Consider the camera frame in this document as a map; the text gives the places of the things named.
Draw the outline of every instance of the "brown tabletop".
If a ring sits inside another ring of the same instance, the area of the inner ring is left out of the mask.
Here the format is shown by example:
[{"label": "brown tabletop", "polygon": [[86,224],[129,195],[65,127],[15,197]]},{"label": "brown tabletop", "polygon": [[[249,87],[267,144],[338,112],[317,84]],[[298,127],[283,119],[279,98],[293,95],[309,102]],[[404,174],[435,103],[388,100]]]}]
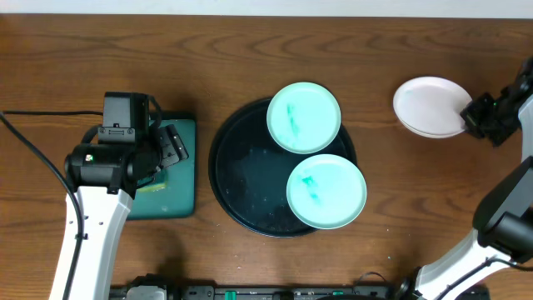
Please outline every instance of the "brown tabletop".
[{"label": "brown tabletop", "polygon": [[[127,222],[113,284],[136,275],[220,285],[342,285],[376,271],[398,281],[470,230],[478,202],[521,158],[521,133],[493,148],[467,134],[419,137],[392,95],[422,75],[473,97],[498,93],[533,54],[533,22],[407,18],[3,15],[0,109],[102,110],[106,91],[154,95],[197,117],[191,217]],[[234,111],[289,83],[335,94],[368,199],[350,225],[263,237],[234,222],[207,177],[212,139]],[[19,117],[13,124],[62,169],[99,117]],[[0,298],[48,298],[65,226],[56,178],[0,126]],[[490,276],[494,299],[530,299],[533,277]]]}]

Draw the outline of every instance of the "white plate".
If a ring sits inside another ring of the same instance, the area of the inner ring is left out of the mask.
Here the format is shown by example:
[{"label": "white plate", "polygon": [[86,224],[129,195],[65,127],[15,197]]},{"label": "white plate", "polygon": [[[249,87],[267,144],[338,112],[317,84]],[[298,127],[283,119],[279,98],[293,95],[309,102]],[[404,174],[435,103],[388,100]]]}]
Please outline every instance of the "white plate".
[{"label": "white plate", "polygon": [[341,109],[324,87],[310,82],[293,83],[270,102],[266,125],[282,148],[292,153],[315,153],[335,139],[341,127]]},{"label": "white plate", "polygon": [[419,77],[398,88],[393,107],[402,124],[414,133],[428,138],[449,138],[465,130],[459,113],[471,101],[468,92],[454,82]]},{"label": "white plate", "polygon": [[357,218],[365,207],[365,178],[343,157],[316,155],[292,171],[286,198],[305,224],[320,229],[339,228]]}]

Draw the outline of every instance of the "black tray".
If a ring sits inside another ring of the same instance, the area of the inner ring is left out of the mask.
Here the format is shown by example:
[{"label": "black tray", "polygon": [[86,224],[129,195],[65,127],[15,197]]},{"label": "black tray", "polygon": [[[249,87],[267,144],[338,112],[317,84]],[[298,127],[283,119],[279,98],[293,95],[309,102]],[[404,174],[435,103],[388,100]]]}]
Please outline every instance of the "black tray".
[{"label": "black tray", "polygon": [[209,153],[209,180],[218,202],[245,228],[270,237],[312,233],[292,212],[286,183],[306,158],[335,154],[356,164],[346,129],[329,146],[313,154],[295,154],[278,146],[267,128],[271,98],[253,102],[231,115],[218,130]]}]

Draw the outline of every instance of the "white background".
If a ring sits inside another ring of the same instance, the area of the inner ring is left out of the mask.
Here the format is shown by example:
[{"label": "white background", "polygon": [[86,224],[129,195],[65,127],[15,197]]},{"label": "white background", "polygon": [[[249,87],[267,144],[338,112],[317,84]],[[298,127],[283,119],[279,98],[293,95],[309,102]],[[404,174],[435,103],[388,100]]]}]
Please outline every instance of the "white background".
[{"label": "white background", "polygon": [[533,0],[0,0],[0,12],[533,18]]}]

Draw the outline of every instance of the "wooden table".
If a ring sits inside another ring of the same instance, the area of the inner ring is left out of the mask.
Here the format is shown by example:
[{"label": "wooden table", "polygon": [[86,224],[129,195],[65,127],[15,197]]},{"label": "wooden table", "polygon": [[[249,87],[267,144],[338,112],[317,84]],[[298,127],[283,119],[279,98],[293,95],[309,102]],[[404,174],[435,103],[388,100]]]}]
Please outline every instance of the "wooden table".
[{"label": "wooden table", "polygon": [[[102,110],[106,91],[156,97],[197,116],[193,216],[128,222],[112,282],[161,273],[223,285],[342,285],[367,271],[398,281],[470,230],[478,202],[520,162],[521,134],[493,148],[466,134],[419,137],[392,95],[407,79],[449,78],[472,96],[498,93],[532,54],[533,22],[394,18],[4,15],[0,109]],[[330,88],[368,185],[365,210],[341,229],[263,237],[214,198],[207,155],[245,103],[285,85]],[[13,124],[62,169],[99,117],[17,117]],[[65,226],[59,182],[0,127],[0,298],[44,299]],[[530,274],[486,280],[494,299],[531,298]]]}]

